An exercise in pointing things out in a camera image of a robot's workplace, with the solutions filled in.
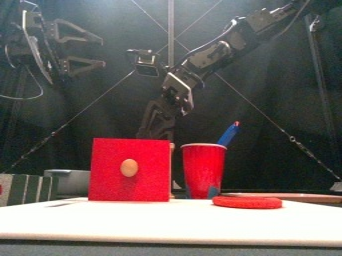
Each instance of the red plastic cup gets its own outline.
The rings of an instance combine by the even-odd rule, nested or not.
[[[221,193],[227,148],[209,143],[191,143],[181,148],[186,196],[190,199],[211,199]]]

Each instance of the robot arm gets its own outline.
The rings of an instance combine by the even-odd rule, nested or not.
[[[251,52],[265,41],[282,34],[291,23],[309,12],[311,0],[293,1],[273,11],[255,11],[231,20],[223,33],[193,50],[167,72],[162,96],[150,102],[138,138],[168,139],[178,117],[194,109],[193,90],[219,69]]]

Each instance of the cup rim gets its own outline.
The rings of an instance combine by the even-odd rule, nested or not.
[[[227,147],[225,147],[221,144],[215,144],[215,143],[189,143],[189,144],[182,145],[181,148],[185,148],[185,147],[189,147],[189,146],[211,146],[211,147],[215,146],[215,147],[227,149]]]

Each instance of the red box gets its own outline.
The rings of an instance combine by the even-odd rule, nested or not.
[[[127,159],[135,163],[136,173],[123,174]],[[170,166],[170,141],[95,138],[88,199],[168,201]]]

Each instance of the marker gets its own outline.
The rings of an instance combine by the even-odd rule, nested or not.
[[[238,131],[239,131],[239,122],[234,122],[234,124],[229,127],[229,129],[226,130],[226,132],[223,133],[223,135],[219,138],[218,144],[227,147],[234,136],[237,135]]]

